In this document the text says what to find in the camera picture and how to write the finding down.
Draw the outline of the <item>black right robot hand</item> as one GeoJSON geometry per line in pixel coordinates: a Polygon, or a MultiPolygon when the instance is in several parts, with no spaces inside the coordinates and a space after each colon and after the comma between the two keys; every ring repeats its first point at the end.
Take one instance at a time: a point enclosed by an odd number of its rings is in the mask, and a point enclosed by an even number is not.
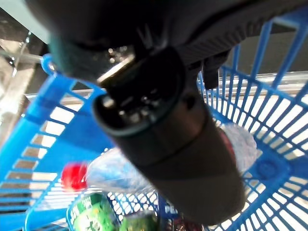
{"type": "Polygon", "coordinates": [[[132,164],[194,222],[245,203],[235,167],[198,92],[230,50],[305,0],[28,0],[66,76],[106,89],[93,110],[132,164]]]}

